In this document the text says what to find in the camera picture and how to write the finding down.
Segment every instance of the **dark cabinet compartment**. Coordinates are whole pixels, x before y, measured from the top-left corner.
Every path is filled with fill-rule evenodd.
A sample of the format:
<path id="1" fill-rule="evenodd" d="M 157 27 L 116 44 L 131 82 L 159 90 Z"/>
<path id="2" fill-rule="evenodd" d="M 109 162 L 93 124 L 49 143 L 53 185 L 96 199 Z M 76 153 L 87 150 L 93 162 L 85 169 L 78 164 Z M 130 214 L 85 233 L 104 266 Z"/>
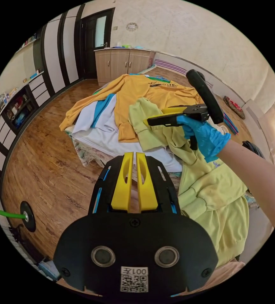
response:
<path id="1" fill-rule="evenodd" d="M 18 134 L 25 122 L 37 109 L 38 104 L 29 86 L 26 85 L 9 101 L 2 116 L 11 130 Z"/>

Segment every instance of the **door frame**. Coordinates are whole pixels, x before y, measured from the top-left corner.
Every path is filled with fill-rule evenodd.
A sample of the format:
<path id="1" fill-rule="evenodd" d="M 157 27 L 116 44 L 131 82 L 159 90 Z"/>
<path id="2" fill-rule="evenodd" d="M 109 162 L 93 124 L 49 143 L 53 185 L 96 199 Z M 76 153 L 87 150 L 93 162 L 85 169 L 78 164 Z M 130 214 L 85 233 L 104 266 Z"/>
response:
<path id="1" fill-rule="evenodd" d="M 107 26 L 107 31 L 110 32 L 110 35 L 108 36 L 107 39 L 107 47 L 110 47 L 110 41 L 111 41 L 111 31 L 112 31 L 112 21 L 113 21 L 113 15 L 114 15 L 114 10 L 115 7 L 99 11 L 97 13 L 88 15 L 84 18 L 81 18 L 79 20 L 76 20 L 75 22 L 75 28 L 74 28 L 74 50 L 75 50 L 75 61 L 76 61 L 76 66 L 77 66 L 77 73 L 79 78 L 85 78 L 85 71 L 84 71 L 84 57 L 82 56 L 84 52 L 84 47 L 83 47 L 83 41 L 81 39 L 81 34 L 82 34 L 82 27 L 84 22 L 93 16 L 104 14 L 106 12 L 111 12 L 107 16 L 106 22 L 108 21 L 108 26 Z"/>

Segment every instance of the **sticker label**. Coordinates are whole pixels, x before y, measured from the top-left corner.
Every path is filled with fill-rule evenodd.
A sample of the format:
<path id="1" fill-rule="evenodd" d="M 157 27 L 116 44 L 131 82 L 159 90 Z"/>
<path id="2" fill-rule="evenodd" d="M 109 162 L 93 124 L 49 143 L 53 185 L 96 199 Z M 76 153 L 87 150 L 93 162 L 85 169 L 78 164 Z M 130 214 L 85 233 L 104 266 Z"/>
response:
<path id="1" fill-rule="evenodd" d="M 121 291 L 148 292 L 148 267 L 121 267 Z"/>

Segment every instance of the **floral bedsheet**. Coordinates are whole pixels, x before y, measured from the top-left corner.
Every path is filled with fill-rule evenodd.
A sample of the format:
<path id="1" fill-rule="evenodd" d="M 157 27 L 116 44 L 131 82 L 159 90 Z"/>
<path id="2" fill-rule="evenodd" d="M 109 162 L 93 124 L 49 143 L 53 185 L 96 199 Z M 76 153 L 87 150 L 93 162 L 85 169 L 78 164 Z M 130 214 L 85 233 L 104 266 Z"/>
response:
<path id="1" fill-rule="evenodd" d="M 111 155 L 101 152 L 96 148 L 88 146 L 85 143 L 80 142 L 77 139 L 73 138 L 71 136 L 72 132 L 70 131 L 69 128 L 67 128 L 65 132 L 72 139 L 77 156 L 79 157 L 83 166 L 86 167 L 91 161 L 95 161 L 101 168 L 103 168 L 109 160 L 114 158 Z M 181 172 L 171 172 L 171 173 L 169 172 L 168 175 L 170 176 L 176 190 L 178 191 L 180 185 L 180 179 L 181 179 Z M 133 165 L 132 168 L 132 179 L 134 181 L 138 180 L 136 165 Z"/>

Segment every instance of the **qr code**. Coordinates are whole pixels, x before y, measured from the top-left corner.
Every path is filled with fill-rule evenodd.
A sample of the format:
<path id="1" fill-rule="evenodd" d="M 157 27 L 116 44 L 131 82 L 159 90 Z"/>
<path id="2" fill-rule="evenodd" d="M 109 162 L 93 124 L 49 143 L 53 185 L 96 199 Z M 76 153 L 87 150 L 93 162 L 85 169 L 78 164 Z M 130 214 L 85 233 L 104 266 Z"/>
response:
<path id="1" fill-rule="evenodd" d="M 148 292 L 147 275 L 122 275 L 121 291 L 124 292 Z"/>

